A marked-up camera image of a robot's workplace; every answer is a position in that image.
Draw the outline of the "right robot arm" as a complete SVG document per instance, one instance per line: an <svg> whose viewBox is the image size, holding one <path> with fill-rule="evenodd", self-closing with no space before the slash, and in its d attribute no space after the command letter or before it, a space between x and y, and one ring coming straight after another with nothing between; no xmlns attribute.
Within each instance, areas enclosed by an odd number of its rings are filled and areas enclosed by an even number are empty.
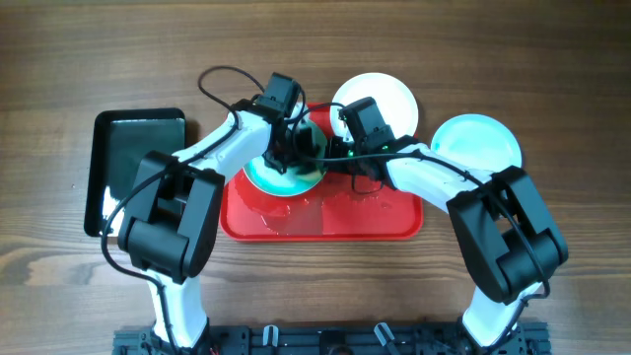
<svg viewBox="0 0 631 355"><path fill-rule="evenodd" d="M569 257L566 240L530 176L509 166L488 172L445 158L411 136L368 148L334 137L328 166L412 193L445 211L476 285L461 318L470 341L491 353L516 334L531 300Z"/></svg>

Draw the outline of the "white plate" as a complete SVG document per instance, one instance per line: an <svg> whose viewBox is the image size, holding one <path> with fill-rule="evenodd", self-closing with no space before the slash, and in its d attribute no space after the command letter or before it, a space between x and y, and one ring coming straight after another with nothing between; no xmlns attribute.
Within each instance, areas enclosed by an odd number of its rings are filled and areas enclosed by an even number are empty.
<svg viewBox="0 0 631 355"><path fill-rule="evenodd" d="M500 121L478 113L455 116L435 132L430 149L461 165L491 172L509 166L521 168L520 144Z"/></svg>
<svg viewBox="0 0 631 355"><path fill-rule="evenodd" d="M346 81L335 93L333 101L348 107L364 98L375 101L375 106L371 106L368 113L378 110L382 117L381 121L377 121L369 116L365 123L363 113L360 115L366 135L387 125L394 138L415 135L419 108L410 89L400 80L385 73L360 74Z"/></svg>
<svg viewBox="0 0 631 355"><path fill-rule="evenodd" d="M312 121L306 119L314 130L315 156L322 158L327 139L322 130ZM290 169L287 174L279 174L266 168L262 156L252 159L244 166L245 176L262 192L276 197L291 197L307 192L315 187L324 177L325 167L323 163L315 163L315 170L310 174L294 174Z"/></svg>

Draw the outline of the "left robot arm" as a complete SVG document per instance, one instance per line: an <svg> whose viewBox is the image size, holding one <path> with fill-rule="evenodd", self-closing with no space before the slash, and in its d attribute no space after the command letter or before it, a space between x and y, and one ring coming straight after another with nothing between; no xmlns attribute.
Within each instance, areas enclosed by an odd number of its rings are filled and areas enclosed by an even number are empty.
<svg viewBox="0 0 631 355"><path fill-rule="evenodd" d="M307 113L298 102L242 100L194 145L141 160L132 191L118 205L124 215L117 239L132 263L127 275L152 292L156 321L143 350L212 352L198 276L215 245L224 187Z"/></svg>

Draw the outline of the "red plastic tray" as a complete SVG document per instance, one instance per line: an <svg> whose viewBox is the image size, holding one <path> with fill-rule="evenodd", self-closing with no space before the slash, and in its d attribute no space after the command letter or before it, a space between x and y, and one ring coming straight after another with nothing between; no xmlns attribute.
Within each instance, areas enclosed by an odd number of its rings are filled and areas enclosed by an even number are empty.
<svg viewBox="0 0 631 355"><path fill-rule="evenodd" d="M413 194L334 172L303 194L276 197L242 169L225 187L220 222L239 242L397 241L420 230L423 207Z"/></svg>

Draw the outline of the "black rectangular water tray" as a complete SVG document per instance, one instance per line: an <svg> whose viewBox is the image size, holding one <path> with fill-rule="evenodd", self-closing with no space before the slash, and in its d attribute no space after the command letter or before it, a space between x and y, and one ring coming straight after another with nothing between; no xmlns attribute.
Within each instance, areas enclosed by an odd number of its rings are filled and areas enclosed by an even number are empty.
<svg viewBox="0 0 631 355"><path fill-rule="evenodd" d="M151 151L185 147L186 122L175 107L107 110L95 119L84 231L102 234L116 205L131 191L140 161Z"/></svg>

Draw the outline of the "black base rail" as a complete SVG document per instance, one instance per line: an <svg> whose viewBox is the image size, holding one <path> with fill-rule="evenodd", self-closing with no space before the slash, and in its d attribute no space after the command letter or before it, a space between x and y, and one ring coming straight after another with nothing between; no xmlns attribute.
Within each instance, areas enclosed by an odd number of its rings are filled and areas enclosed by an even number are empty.
<svg viewBox="0 0 631 355"><path fill-rule="evenodd" d="M491 351L478 347L456 322L353 327L206 326L198 345L176 354L519 354L550 355L547 323L525 322ZM114 334L111 354L174 354L151 326Z"/></svg>

